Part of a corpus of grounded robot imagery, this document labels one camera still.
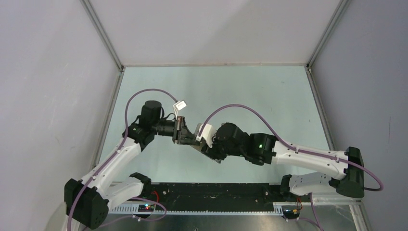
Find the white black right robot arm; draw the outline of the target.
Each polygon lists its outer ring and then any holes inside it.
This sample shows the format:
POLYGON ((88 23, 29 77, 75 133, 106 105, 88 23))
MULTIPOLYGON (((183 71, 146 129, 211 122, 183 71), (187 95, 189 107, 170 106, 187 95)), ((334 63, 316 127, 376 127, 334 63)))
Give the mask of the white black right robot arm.
POLYGON ((285 201, 309 193, 336 192, 350 198, 365 196, 364 162, 356 147, 326 151, 293 144, 286 146, 274 135, 248 134, 233 123, 225 123, 218 129, 209 124, 198 125, 196 133, 196 140, 204 143, 202 153, 218 163, 227 156, 238 156, 259 166, 279 164, 312 170, 309 174, 283 176, 280 196, 285 201))

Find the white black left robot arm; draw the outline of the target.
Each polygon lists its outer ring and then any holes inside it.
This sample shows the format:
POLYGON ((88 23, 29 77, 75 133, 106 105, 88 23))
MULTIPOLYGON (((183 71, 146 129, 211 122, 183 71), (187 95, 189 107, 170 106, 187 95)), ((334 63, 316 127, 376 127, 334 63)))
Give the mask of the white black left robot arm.
POLYGON ((111 187, 111 183, 156 135, 171 137, 175 144, 189 145, 201 151, 213 146, 215 133, 216 129, 209 124, 198 124, 197 131, 192 133, 184 117, 177 115, 174 121, 167 120, 160 102, 146 101, 136 120, 126 125, 122 138, 108 157, 80 180, 70 179, 65 184, 67 230, 72 229, 74 220, 96 229, 106 219, 110 209, 133 197, 143 201, 151 197, 150 179, 139 173, 130 175, 114 187, 111 187))

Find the beige remote control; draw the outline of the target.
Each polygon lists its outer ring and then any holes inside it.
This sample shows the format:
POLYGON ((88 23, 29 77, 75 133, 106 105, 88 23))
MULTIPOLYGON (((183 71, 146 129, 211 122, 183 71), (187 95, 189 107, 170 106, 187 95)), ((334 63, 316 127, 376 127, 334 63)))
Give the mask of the beige remote control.
POLYGON ((207 144, 205 141, 200 142, 199 144, 195 144, 195 145, 191 145, 191 147, 197 151, 199 151, 200 153, 205 153, 207 150, 207 144))

